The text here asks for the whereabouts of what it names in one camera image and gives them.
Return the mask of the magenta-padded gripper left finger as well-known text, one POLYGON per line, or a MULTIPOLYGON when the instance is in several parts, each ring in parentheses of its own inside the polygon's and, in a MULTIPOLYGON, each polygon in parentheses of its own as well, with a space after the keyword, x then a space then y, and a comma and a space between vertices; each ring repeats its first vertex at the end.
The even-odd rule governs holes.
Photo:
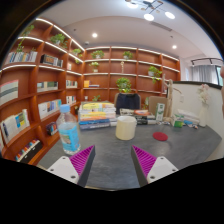
POLYGON ((85 187, 94 157, 95 146, 92 145, 70 157, 60 157, 47 171, 85 187))

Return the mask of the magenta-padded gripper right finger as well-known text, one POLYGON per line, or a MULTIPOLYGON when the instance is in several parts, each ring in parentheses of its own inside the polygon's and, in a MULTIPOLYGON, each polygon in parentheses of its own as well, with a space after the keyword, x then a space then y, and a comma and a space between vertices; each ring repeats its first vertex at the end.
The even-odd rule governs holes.
POLYGON ((131 156, 141 187, 177 171, 166 157, 155 157, 135 145, 131 146, 131 156))

